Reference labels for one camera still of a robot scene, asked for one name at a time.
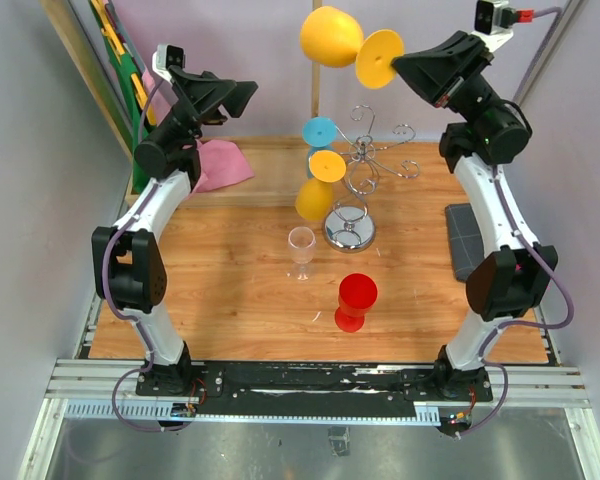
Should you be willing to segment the blue plastic wine glass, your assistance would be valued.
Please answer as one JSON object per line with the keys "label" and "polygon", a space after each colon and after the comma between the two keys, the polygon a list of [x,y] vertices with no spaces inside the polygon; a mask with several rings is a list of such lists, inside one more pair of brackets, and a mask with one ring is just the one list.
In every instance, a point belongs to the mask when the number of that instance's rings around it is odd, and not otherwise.
{"label": "blue plastic wine glass", "polygon": [[337,126],[328,117],[318,116],[308,120],[302,128],[302,139],[309,146],[306,156],[306,174],[311,179],[313,174],[310,170],[311,156],[322,150],[334,152],[333,142],[337,137]]}

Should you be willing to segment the yellow wine glass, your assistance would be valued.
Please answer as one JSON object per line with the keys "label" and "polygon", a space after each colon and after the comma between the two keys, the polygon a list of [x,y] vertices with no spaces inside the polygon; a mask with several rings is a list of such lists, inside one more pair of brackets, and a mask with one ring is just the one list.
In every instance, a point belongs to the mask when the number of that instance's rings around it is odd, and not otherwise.
{"label": "yellow wine glass", "polygon": [[359,22],[333,6],[321,6],[304,20],[299,44],[304,55],[321,66],[353,65],[359,83],[371,90],[384,88],[397,73],[392,61],[405,53],[401,36],[380,29],[365,36]]}
{"label": "yellow wine glass", "polygon": [[312,178],[300,188],[295,200],[296,212],[309,222],[322,221],[334,203],[333,184],[346,173],[344,158],[330,150],[319,150],[309,159]]}

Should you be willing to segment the clear wine glass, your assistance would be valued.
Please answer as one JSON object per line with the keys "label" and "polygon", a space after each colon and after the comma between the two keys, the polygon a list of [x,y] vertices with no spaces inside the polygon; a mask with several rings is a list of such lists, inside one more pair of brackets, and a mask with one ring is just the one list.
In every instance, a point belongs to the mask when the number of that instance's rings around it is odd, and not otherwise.
{"label": "clear wine glass", "polygon": [[308,280],[316,248],[314,232],[306,226],[295,227],[288,234],[287,245],[292,262],[290,275],[297,280]]}

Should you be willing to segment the red plastic wine glass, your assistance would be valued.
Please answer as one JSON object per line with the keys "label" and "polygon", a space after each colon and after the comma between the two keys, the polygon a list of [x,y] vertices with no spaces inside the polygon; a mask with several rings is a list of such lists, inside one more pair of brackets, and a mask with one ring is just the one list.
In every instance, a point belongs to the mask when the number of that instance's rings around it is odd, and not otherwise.
{"label": "red plastic wine glass", "polygon": [[360,330],[377,298],[377,285],[369,276],[362,273],[347,275],[339,285],[338,308],[334,313],[336,326],[346,333]]}

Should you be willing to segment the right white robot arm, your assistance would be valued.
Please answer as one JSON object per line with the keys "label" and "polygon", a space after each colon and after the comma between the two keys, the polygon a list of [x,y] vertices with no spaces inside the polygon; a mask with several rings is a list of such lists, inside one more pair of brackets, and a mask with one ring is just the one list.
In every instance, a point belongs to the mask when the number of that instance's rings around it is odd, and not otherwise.
{"label": "right white robot arm", "polygon": [[482,382],[488,353],[505,329],[524,325],[558,260],[556,249],[542,245],[525,225],[504,175],[533,130],[520,107],[483,77],[492,58],[485,36],[458,31],[436,47],[391,62],[420,98],[461,116],[447,125],[439,154],[467,194],[483,243],[484,258],[465,284],[468,313],[424,381],[446,400]]}

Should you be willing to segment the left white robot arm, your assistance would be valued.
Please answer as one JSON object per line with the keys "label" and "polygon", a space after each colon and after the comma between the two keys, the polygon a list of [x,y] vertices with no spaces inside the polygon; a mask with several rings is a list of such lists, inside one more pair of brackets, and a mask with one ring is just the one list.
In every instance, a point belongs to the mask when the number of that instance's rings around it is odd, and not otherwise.
{"label": "left white robot arm", "polygon": [[254,81],[191,74],[179,66],[164,74],[177,101],[135,147],[134,160],[149,180],[130,210],[91,236],[96,292],[141,340],[145,360],[136,392],[180,396],[194,383],[188,346],[176,332],[164,297],[167,273],[159,238],[177,207],[194,191],[202,169],[196,141],[204,125],[240,117],[258,89]]}

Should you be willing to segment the chrome wine glass rack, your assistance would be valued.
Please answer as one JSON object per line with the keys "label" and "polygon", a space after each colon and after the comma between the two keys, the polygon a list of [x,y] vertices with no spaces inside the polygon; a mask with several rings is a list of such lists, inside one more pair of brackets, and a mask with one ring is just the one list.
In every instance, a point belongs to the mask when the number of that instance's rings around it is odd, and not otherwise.
{"label": "chrome wine glass rack", "polygon": [[380,184],[381,174],[389,173],[399,179],[411,180],[420,175],[420,165],[414,160],[404,160],[398,170],[380,161],[377,156],[383,151],[403,146],[416,137],[415,130],[408,124],[399,124],[393,134],[400,139],[387,146],[374,144],[372,135],[376,120],[375,111],[368,105],[357,105],[351,111],[351,119],[360,122],[369,119],[366,132],[355,139],[345,137],[348,144],[340,154],[344,157],[346,173],[341,180],[344,194],[334,201],[325,216],[322,231],[327,244],[342,253],[359,253],[373,243],[376,225],[369,213],[369,197]]}

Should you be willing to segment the pink garment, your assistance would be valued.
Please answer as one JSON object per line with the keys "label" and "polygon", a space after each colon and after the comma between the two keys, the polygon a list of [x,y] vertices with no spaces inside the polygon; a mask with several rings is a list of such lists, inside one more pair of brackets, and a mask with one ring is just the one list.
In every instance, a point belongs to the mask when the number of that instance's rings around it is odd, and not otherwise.
{"label": "pink garment", "polygon": [[[156,81],[148,67],[141,78],[148,94],[156,88],[157,83],[163,81],[162,79]],[[159,88],[150,104],[149,123],[155,126],[165,119],[171,105]],[[200,154],[201,176],[193,193],[206,193],[229,187],[255,176],[249,161],[234,142],[213,139],[202,143],[196,140],[196,146]]]}

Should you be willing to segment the grey folded cloth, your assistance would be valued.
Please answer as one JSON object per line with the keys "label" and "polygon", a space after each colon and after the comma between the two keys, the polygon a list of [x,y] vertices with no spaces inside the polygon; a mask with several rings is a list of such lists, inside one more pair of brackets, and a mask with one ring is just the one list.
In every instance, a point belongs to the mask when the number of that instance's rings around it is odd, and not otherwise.
{"label": "grey folded cloth", "polygon": [[469,203],[447,205],[444,213],[454,278],[465,283],[484,259],[480,228]]}

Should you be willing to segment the wooden clothes rack frame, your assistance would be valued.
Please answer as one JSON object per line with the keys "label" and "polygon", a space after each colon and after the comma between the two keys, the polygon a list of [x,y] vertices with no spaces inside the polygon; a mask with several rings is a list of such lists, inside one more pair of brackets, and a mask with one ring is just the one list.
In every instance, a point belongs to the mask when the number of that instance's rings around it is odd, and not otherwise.
{"label": "wooden clothes rack frame", "polygon": [[[123,103],[114,90],[104,63],[69,1],[41,3],[58,37],[80,72],[127,158],[131,153],[131,127]],[[237,186],[195,194],[184,208],[290,207],[306,180],[308,148],[298,136],[254,136],[231,139],[245,154],[255,177]]]}

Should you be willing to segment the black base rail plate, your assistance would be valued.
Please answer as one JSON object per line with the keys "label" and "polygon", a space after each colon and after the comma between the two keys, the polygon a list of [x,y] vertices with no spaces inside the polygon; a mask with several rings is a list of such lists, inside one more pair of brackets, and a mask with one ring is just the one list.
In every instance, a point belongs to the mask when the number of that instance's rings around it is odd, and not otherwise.
{"label": "black base rail plate", "polygon": [[406,421],[419,402],[493,398],[484,368],[377,363],[193,362],[140,374],[139,396],[173,397],[180,413],[261,420]]}

